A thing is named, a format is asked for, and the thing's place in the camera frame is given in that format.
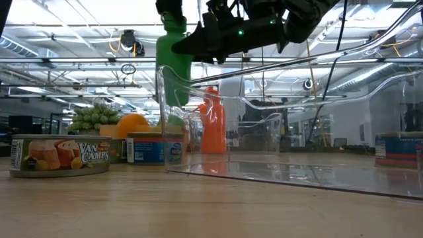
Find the blue label tuna can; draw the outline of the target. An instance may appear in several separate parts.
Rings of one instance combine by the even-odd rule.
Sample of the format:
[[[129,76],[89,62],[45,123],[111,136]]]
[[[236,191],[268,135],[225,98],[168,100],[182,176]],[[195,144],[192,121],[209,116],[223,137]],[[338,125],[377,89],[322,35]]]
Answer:
[[[375,164],[416,169],[417,151],[423,154],[423,132],[380,133],[375,137]]]
[[[136,165],[181,163],[184,134],[131,132],[127,136],[127,160]]]

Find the orange water bottle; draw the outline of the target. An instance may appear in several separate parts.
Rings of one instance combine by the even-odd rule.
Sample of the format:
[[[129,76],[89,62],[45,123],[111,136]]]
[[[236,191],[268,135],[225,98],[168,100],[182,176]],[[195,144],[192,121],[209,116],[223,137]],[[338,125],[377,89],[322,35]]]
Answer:
[[[198,107],[203,125],[201,152],[203,154],[224,154],[226,152],[225,109],[213,87],[206,89],[208,95]]]

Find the silver ventilation duct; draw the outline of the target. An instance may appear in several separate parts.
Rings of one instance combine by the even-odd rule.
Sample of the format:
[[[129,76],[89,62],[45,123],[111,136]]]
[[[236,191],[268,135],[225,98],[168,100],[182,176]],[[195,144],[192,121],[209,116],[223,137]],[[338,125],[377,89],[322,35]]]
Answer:
[[[403,63],[386,63],[375,67],[361,69],[339,79],[335,83],[331,83],[328,87],[327,94],[333,94],[338,91],[355,91],[364,85],[368,85],[381,79],[386,79],[396,73],[410,71],[414,67],[416,67],[415,63],[412,63],[411,65]]]
[[[47,67],[49,69],[57,67],[55,63],[50,61],[50,58],[56,58],[58,55],[47,48],[36,48],[34,50],[19,43],[11,37],[1,36],[0,49],[18,55],[20,57],[20,59],[17,60],[18,62],[35,63],[36,65]]]

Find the green grapes bunch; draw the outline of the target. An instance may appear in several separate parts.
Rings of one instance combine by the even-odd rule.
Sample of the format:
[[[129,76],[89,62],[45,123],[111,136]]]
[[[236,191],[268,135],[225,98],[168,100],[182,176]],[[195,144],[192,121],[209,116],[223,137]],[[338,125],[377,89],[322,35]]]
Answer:
[[[99,134],[101,126],[116,125],[120,120],[118,111],[105,104],[75,108],[74,113],[67,129],[70,134]]]

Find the green water bottle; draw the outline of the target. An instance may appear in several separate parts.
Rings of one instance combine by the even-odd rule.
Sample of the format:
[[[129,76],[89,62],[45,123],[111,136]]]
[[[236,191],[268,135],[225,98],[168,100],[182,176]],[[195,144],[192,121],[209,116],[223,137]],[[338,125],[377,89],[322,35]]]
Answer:
[[[158,37],[156,41],[156,68],[165,65],[163,70],[165,95],[168,105],[185,106],[189,101],[189,95],[172,80],[179,76],[183,79],[190,79],[192,56],[177,54],[172,46],[186,38],[186,18],[177,21],[168,11],[161,13],[166,34]]]

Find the clear plastic bin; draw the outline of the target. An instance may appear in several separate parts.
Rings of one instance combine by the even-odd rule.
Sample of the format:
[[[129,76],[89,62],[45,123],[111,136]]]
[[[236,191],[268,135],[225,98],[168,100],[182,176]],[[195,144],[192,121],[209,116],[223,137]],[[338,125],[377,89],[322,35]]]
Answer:
[[[201,142],[203,125],[199,112],[184,106],[170,106],[165,96],[163,70],[157,72],[161,116],[174,114],[182,118],[188,131],[188,153],[181,163],[165,163],[174,173],[221,177],[227,179],[253,180],[272,184],[285,184],[305,188],[353,192],[400,199],[423,200],[423,154],[417,151],[418,166],[415,170],[349,167],[336,164],[335,152],[309,149],[305,156],[310,164],[283,161],[280,157],[281,129],[287,105],[259,106],[249,102],[242,94],[231,97],[249,111],[263,112],[260,120],[243,120],[241,117],[225,119],[225,131],[237,139],[228,143],[224,154],[203,154]],[[176,76],[173,83],[189,95],[204,98],[208,92],[198,88],[198,80],[189,81]],[[329,164],[320,165],[316,159],[328,159]]]

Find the yellow pole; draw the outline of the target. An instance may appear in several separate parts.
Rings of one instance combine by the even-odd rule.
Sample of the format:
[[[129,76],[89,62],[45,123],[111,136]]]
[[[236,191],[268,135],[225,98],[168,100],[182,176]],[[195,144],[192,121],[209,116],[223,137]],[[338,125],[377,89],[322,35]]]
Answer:
[[[308,40],[306,40],[306,46],[307,46],[307,55],[310,56],[311,51],[310,51],[310,46],[309,46]],[[317,98],[316,83],[315,83],[315,77],[314,77],[314,74],[313,74],[313,68],[312,68],[310,63],[309,63],[309,69],[310,69],[311,80],[312,80],[313,96],[314,96],[314,99],[316,99]],[[313,144],[313,142],[311,141],[311,138],[312,138],[312,135],[313,135],[313,132],[314,132],[314,129],[315,129],[315,125],[317,123],[317,119],[319,118],[319,112],[320,112],[320,109],[321,109],[321,107],[318,106],[317,104],[315,104],[315,107],[316,107],[316,113],[315,113],[315,116],[313,118],[313,123],[311,124],[311,127],[310,127],[309,135],[307,137],[307,141],[306,141],[307,145]]]

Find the black monitor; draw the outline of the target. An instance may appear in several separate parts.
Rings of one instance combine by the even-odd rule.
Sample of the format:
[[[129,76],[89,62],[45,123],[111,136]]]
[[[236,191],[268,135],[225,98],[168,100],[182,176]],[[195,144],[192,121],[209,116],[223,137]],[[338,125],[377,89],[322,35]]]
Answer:
[[[42,124],[33,116],[9,116],[9,127],[17,134],[42,134]]]

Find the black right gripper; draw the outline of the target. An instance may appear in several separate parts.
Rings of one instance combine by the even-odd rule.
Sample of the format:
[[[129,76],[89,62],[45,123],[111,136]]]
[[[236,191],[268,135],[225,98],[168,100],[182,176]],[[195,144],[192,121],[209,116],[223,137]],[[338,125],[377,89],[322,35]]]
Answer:
[[[274,10],[253,13],[246,20],[230,11],[209,10],[193,33],[172,45],[176,54],[193,55],[193,62],[223,64],[231,54],[275,44],[287,44],[282,17]]]

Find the orange toy fruit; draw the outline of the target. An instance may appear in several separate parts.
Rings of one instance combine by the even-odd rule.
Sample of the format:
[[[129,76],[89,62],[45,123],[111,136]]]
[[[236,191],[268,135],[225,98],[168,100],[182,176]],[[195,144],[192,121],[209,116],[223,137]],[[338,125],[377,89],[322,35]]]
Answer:
[[[148,121],[140,114],[127,114],[121,117],[116,125],[116,137],[127,138],[128,133],[132,132],[150,132],[151,128]]]

